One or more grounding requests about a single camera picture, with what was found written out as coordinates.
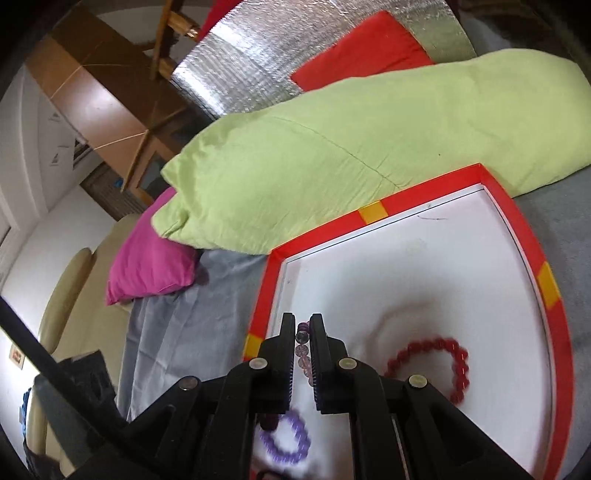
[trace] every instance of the pink pillow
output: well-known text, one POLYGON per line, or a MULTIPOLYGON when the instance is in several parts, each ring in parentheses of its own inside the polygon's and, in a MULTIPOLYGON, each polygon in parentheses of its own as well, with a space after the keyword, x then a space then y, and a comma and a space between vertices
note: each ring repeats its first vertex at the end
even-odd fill
POLYGON ((109 272, 107 305, 150 295, 164 295, 191 285, 197 251, 160 238, 152 228, 152 216, 176 191, 170 187, 139 218, 109 272))

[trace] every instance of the red bead bracelet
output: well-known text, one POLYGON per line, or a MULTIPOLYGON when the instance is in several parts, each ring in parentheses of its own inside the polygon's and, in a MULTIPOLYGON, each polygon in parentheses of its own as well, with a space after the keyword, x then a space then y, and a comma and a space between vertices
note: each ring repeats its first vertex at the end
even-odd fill
POLYGON ((395 378, 396 370, 402 364, 410 360, 411 355, 417 353, 430 352, 432 350, 445 350, 452 355, 453 365, 452 370, 455 374, 453 379, 453 386, 455 390, 450 395, 449 400, 454 405, 459 405, 464 400, 464 390, 470 385, 468 380, 468 350, 461 347, 457 340, 453 338, 436 337, 433 340, 422 340, 421 342, 410 342, 406 348, 400 350, 395 358, 388 360, 388 369, 384 374, 385 377, 395 378))

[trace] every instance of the white wall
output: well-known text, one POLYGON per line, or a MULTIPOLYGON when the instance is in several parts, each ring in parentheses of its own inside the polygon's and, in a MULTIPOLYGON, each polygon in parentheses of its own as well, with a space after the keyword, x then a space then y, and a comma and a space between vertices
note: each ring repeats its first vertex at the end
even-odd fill
POLYGON ((0 191, 2 210, 12 226, 31 229, 39 214, 23 161, 22 100, 25 72, 21 69, 0 101, 0 191))
MULTIPOLYGON (((115 221, 79 186, 63 197, 35 227, 14 262, 0 294, 37 334, 45 306, 76 252, 96 249, 115 221)), ((24 458, 18 408, 37 374, 25 360, 19 370, 8 359, 11 341, 0 330, 0 423, 24 458)))
MULTIPOLYGON (((199 25, 203 25, 209 10, 209 7, 184 6, 181 12, 195 20, 199 25)), ((130 42, 145 43, 156 39, 156 29, 158 28, 161 14, 162 7, 141 7, 117 10, 115 12, 100 14, 98 17, 108 24, 108 26, 117 30, 118 33, 130 42)), ((194 46, 195 42, 193 40, 182 37, 177 44, 173 45, 170 56, 178 62, 194 46)), ((152 51, 149 50, 146 54, 151 56, 152 51)))
POLYGON ((48 209, 84 180, 102 162, 94 151, 85 156, 74 169, 74 142, 76 133, 37 87, 38 97, 38 155, 41 169, 41 185, 48 209), (59 163, 52 164, 59 156, 59 163))

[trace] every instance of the purple bead bracelet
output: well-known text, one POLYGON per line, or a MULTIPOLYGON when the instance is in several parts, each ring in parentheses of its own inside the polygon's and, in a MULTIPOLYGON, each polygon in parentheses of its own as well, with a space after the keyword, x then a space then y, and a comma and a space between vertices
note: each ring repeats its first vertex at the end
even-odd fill
POLYGON ((285 415, 280 415, 280 421, 286 419, 291 424, 291 429, 294 432, 294 437, 297 440, 298 446, 295 452, 286 452, 281 450, 277 444, 271 432, 261 432, 261 440, 265 445, 267 452, 273 458, 275 463, 289 463, 295 465, 300 463, 308 456, 310 450, 310 438, 308 437, 308 431, 304 425, 304 421, 296 410, 289 410, 285 415))

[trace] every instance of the red pillow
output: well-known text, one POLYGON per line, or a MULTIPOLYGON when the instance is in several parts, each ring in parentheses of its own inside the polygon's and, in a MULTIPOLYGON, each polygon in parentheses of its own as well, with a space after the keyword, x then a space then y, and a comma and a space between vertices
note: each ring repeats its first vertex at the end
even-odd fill
POLYGON ((291 79, 309 92, 349 77, 433 64, 421 44, 390 13, 381 11, 304 63, 291 79))

